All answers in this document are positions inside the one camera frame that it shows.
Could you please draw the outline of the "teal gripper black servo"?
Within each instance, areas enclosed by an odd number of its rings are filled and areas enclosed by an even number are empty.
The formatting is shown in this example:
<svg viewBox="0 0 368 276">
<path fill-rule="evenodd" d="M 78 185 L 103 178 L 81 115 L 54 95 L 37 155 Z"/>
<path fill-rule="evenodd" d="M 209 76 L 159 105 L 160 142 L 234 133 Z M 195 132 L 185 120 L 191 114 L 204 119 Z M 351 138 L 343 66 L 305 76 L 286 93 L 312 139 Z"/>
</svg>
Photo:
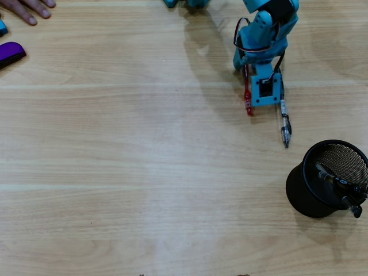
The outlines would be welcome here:
<svg viewBox="0 0 368 276">
<path fill-rule="evenodd" d="M 236 30 L 233 66 L 240 71 L 246 64 L 267 64 L 282 56 L 288 46 L 287 25 L 249 25 Z"/>
</svg>

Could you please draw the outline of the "person's hand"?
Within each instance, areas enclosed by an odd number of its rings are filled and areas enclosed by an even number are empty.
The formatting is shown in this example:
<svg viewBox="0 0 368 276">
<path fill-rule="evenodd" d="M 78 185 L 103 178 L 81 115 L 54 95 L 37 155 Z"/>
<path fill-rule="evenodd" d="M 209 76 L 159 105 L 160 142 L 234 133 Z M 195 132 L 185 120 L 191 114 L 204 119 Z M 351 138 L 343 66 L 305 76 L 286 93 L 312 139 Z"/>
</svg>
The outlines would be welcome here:
<svg viewBox="0 0 368 276">
<path fill-rule="evenodd" d="M 11 11 L 28 25 L 35 26 L 37 20 L 31 11 L 41 18 L 50 18 L 49 9 L 55 8 L 56 2 L 54 0 L 1 0 L 1 7 Z"/>
</svg>

